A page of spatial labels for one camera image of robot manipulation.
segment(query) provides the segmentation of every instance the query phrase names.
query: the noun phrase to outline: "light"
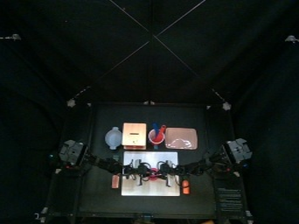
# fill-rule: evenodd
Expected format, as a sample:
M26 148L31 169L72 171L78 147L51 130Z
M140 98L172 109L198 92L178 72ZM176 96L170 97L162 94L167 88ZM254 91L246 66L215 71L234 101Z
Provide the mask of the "light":
M295 41L298 41L299 42L299 39L298 38L295 38L295 36L294 35L290 35L287 38L286 38L286 40L285 40L286 42L294 42L295 43Z

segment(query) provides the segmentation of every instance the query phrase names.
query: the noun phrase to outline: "black table surface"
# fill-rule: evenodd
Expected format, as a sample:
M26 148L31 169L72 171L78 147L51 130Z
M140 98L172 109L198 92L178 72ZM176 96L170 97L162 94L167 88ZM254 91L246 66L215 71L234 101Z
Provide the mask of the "black table surface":
M164 124L168 128L196 129L196 150L171 150L164 144L155 150L147 143L146 151L178 151L180 165L202 160L206 153L215 152L226 141L234 139L230 112L220 106L100 103L84 109L74 109L71 113L76 115L67 121L62 141L86 141L92 154L102 158L119 155L120 162L127 150L122 145L116 150L111 150L106 143L106 134L112 127L119 127L122 131L124 123L146 123L147 133L152 129L152 123ZM74 190L79 197L78 200L72 200L76 205L71 206L71 209L78 211L78 215L124 217L150 213L160 218L215 218L212 179L207 173L199 177L191 176L191 194L182 193L180 196L172 197L122 196L122 181L120 187L112 189L111 179L112 175L107 171L98 167L90 169L79 188ZM68 180L60 180L56 186L60 184L67 185ZM56 198L52 204L58 205L58 193L52 197ZM56 206L55 210L59 209L66 210L66 207Z

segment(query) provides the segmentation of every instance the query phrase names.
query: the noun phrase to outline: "tray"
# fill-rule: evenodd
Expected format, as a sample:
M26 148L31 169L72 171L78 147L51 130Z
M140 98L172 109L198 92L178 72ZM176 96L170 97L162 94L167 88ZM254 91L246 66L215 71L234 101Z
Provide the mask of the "tray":
M196 150L196 130L183 128L167 128L164 133L164 145L167 149Z

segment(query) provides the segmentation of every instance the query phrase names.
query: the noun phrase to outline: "small box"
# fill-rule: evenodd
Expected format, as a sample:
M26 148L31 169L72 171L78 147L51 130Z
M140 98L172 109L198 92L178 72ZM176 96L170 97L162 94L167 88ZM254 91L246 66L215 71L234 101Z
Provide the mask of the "small box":
M146 123L124 123L122 144L126 150L146 149Z

